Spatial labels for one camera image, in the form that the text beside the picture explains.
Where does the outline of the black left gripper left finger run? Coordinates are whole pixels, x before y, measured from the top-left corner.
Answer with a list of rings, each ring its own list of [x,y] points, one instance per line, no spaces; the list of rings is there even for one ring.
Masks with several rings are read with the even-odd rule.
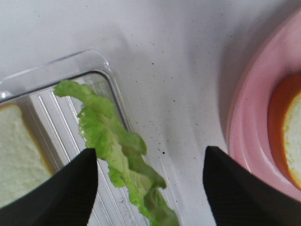
[[[1,208],[2,226],[86,226],[98,187],[96,153],[84,149],[45,183]]]

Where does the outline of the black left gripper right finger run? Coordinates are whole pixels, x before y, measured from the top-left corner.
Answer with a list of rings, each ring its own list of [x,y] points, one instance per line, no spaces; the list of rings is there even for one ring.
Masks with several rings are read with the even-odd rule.
[[[301,203],[252,175],[217,146],[207,146],[203,185],[218,226],[299,226]]]

